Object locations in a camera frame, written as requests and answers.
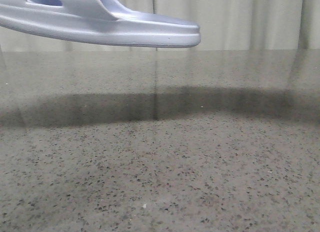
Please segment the light blue slipper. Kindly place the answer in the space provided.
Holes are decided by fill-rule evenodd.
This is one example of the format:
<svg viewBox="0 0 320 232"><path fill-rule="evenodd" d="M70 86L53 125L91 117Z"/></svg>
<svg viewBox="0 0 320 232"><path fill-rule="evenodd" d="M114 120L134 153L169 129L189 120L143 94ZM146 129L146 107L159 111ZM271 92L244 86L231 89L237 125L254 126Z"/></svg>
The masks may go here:
<svg viewBox="0 0 320 232"><path fill-rule="evenodd" d="M201 42L193 22L131 10L118 0L0 0L2 27L73 42L189 48Z"/></svg>

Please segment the white pleated curtain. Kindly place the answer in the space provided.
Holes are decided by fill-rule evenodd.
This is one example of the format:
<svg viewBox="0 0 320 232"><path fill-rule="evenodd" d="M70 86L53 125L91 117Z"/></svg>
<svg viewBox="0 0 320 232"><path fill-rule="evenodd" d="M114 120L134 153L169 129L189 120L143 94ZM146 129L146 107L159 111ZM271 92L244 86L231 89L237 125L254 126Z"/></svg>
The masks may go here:
<svg viewBox="0 0 320 232"><path fill-rule="evenodd" d="M139 12L196 23L195 50L286 50L320 47L320 0L118 0ZM42 37L0 25L6 52L129 51L111 46Z"/></svg>

